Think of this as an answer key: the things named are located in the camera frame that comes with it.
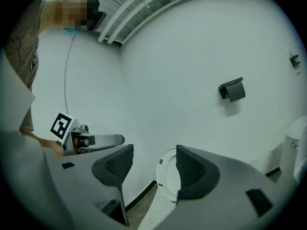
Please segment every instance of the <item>toilet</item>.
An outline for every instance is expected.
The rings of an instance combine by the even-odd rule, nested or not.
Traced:
[[[180,176],[176,167],[176,147],[167,150],[156,167],[158,189],[138,230],[151,230],[159,225],[176,207]]]
[[[297,188],[307,171],[307,116],[295,120],[286,132],[277,184],[288,194]]]

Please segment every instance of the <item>shirt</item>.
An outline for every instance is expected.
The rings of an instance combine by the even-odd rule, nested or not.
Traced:
[[[30,91],[38,68],[38,36],[45,2],[34,0],[27,7],[4,46],[11,66]],[[20,126],[22,128],[34,130],[31,108],[24,117]]]

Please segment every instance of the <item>toilet tank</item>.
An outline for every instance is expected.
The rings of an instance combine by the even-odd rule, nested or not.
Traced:
[[[307,166],[307,116],[294,121],[286,132],[280,169],[288,179],[297,183],[306,171]]]

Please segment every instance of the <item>hand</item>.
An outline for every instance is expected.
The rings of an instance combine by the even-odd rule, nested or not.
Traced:
[[[65,153],[60,143],[53,140],[45,140],[43,147],[54,150],[58,157],[64,157]]]
[[[84,139],[84,143],[87,147],[89,146],[88,139]],[[78,138],[76,137],[72,138],[72,144],[73,144],[73,149],[75,150],[75,153],[78,154],[78,150],[79,150]]]

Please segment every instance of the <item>white wall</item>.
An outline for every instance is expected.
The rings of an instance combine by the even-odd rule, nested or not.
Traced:
[[[300,56],[299,71],[288,49]],[[307,114],[306,52],[271,0],[176,5],[122,47],[122,67],[153,177],[161,154],[176,144],[250,162],[265,173],[268,163],[276,166],[270,150]],[[239,77],[246,98],[222,101],[218,87]]]
[[[72,36],[59,30],[40,36],[32,113],[42,138],[52,138],[51,124],[65,112]],[[288,49],[300,55],[299,70]],[[176,144],[270,170],[286,128],[307,114],[306,52],[271,0],[189,0],[151,20],[120,50],[78,33],[68,61],[67,102],[70,115],[92,134],[120,133],[134,144],[123,185],[126,205]],[[246,98],[222,101],[218,86],[239,77]]]
[[[50,128],[66,112],[64,72],[73,34],[47,30],[40,36],[39,68],[33,85],[32,105],[35,131],[52,139]],[[134,145],[133,166],[123,184],[125,204],[134,200],[152,181],[144,167],[142,145],[128,106],[128,93],[116,46],[97,43],[97,36],[77,33],[67,64],[69,114],[89,126],[91,134],[122,134],[125,144]]]
[[[39,37],[39,67],[33,82],[32,104],[34,133],[54,140],[51,126],[60,111],[66,112],[64,100],[65,63],[73,34],[60,30],[44,31]]]
[[[125,204],[152,181],[144,166],[128,93],[120,67],[119,48],[100,44],[97,35],[78,33],[67,69],[67,103],[70,115],[89,126],[91,134],[122,134],[134,145],[133,166],[123,184]]]

